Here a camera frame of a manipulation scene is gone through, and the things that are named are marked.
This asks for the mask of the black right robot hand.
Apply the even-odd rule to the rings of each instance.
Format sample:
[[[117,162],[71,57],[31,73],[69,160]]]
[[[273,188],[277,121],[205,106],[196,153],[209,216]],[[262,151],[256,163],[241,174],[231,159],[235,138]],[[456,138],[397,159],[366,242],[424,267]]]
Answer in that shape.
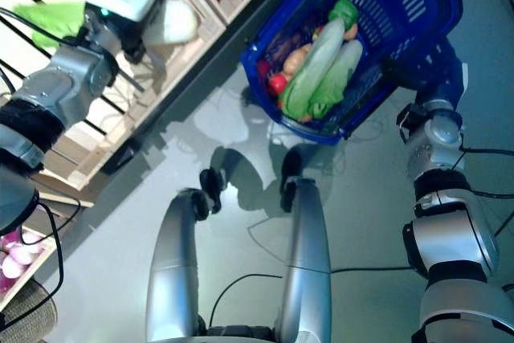
[[[467,65],[446,36],[415,43],[398,59],[384,58],[381,70],[394,85],[416,92],[418,105],[443,104],[455,111],[467,89]]]

